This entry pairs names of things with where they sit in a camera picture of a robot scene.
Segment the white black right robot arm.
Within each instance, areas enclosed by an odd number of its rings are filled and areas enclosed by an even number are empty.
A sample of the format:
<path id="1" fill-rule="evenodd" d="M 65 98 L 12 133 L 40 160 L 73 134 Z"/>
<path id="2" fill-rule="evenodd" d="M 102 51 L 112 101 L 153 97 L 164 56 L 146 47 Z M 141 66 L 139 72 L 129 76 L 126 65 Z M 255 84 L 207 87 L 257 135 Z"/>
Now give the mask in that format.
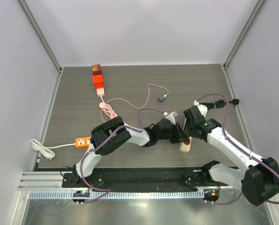
<path id="1" fill-rule="evenodd" d="M 198 105 L 184 110 L 184 132 L 219 149 L 236 169 L 211 161 L 201 168 L 205 185 L 220 182 L 240 190 L 253 205 L 259 206 L 279 193 L 279 165 L 272 157 L 263 158 L 233 138 L 215 119 L 205 119 L 207 108 Z"/>

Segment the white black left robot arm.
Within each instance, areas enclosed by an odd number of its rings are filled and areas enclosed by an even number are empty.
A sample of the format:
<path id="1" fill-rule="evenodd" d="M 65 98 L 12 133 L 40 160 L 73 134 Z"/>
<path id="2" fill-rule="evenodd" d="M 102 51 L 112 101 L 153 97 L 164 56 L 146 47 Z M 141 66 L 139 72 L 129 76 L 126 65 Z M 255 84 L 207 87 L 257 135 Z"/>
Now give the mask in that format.
<path id="1" fill-rule="evenodd" d="M 86 153 L 73 166 L 72 183 L 81 188 L 86 186 L 89 176 L 101 158 L 111 154 L 124 143 L 151 147 L 159 140 L 168 140 L 172 144 L 190 141 L 178 122 L 173 123 L 166 118 L 148 127 L 136 128 L 126 124 L 121 117 L 115 117 L 92 130 Z"/>

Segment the red orange block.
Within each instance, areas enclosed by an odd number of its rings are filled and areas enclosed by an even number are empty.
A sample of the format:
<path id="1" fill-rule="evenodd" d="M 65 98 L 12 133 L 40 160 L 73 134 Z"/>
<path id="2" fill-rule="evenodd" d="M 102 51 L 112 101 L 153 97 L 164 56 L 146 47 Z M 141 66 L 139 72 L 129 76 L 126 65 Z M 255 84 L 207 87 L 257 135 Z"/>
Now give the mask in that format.
<path id="1" fill-rule="evenodd" d="M 94 85 L 96 90 L 104 88 L 104 79 L 103 79 L 103 75 L 102 74 L 93 75 L 92 76 L 92 82 L 93 82 L 93 85 Z"/>

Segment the beige power strip red sockets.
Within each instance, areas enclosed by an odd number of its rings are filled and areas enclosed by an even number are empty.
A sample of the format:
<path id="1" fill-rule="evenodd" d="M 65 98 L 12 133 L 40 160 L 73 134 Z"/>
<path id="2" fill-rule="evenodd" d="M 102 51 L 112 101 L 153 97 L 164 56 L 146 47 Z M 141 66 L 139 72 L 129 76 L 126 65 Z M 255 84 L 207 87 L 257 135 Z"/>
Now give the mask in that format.
<path id="1" fill-rule="evenodd" d="M 191 149 L 191 142 L 192 142 L 192 137 L 189 136 L 189 140 L 185 142 L 181 142 L 179 146 L 179 150 L 183 153 L 188 153 Z"/>

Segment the orange power strip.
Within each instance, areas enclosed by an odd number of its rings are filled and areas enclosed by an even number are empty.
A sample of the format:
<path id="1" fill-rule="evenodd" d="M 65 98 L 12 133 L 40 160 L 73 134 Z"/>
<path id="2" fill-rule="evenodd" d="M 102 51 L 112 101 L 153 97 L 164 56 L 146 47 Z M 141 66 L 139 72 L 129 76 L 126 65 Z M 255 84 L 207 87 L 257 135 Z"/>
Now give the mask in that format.
<path id="1" fill-rule="evenodd" d="M 76 148 L 88 148 L 90 145 L 90 136 L 79 137 L 75 139 L 75 147 Z"/>

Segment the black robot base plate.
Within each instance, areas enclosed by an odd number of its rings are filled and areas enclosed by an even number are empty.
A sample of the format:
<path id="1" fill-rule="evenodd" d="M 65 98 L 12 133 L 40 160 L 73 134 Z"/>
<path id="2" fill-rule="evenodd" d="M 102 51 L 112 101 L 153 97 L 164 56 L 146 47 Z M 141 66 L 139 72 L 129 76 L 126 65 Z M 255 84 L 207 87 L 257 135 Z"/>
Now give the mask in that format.
<path id="1" fill-rule="evenodd" d="M 112 193 L 177 193 L 194 192 L 200 187 L 210 188 L 206 199 L 217 201 L 222 183 L 211 181 L 204 172 L 194 167 L 167 168 L 96 168 L 83 179 L 73 169 L 64 174 L 62 187 L 85 188 L 88 182 L 98 189 L 109 189 Z"/>

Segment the brown wooden block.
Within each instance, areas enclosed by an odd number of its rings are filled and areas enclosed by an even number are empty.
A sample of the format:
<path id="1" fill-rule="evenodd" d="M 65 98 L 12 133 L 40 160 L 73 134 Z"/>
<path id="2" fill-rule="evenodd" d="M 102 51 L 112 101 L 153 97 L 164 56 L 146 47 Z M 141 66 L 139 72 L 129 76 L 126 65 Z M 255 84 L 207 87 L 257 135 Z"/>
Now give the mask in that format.
<path id="1" fill-rule="evenodd" d="M 95 64 L 91 66 L 93 75 L 102 74 L 102 68 L 100 64 Z"/>

